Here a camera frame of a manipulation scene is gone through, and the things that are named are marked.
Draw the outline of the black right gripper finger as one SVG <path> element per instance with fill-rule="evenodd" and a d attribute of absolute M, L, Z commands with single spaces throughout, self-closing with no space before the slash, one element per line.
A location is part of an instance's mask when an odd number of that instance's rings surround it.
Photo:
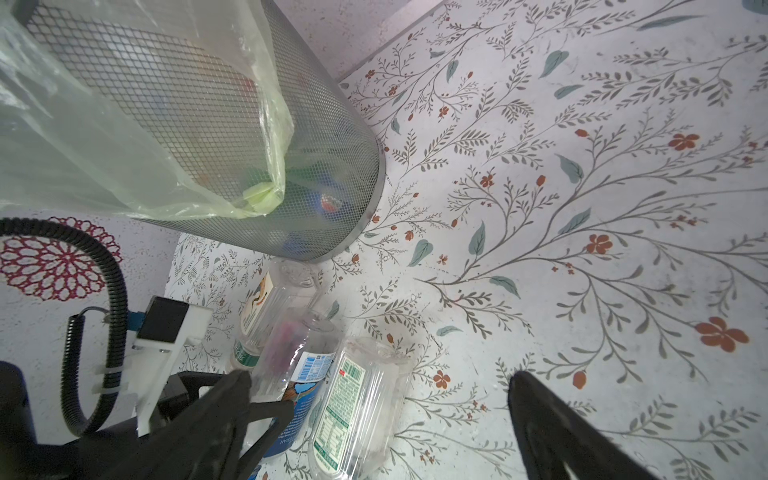
<path fill-rule="evenodd" d="M 532 374 L 509 380 L 508 408 L 530 479 L 652 479 Z"/>

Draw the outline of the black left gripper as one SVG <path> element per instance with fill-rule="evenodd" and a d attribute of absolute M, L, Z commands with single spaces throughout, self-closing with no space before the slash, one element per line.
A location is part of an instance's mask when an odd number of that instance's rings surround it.
<path fill-rule="evenodd" d="M 130 421 L 64 444 L 37 440 L 22 371 L 1 364 L 3 479 L 246 479 L 241 458 L 250 375 L 182 372 L 171 377 L 191 402 L 155 433 Z"/>

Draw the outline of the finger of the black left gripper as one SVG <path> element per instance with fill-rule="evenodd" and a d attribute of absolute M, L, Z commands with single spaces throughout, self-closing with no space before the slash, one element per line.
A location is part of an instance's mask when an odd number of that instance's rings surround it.
<path fill-rule="evenodd" d="M 291 423 L 294 402 L 291 400 L 250 403 L 246 411 L 246 426 L 236 479 L 249 479 L 267 451 Z"/>

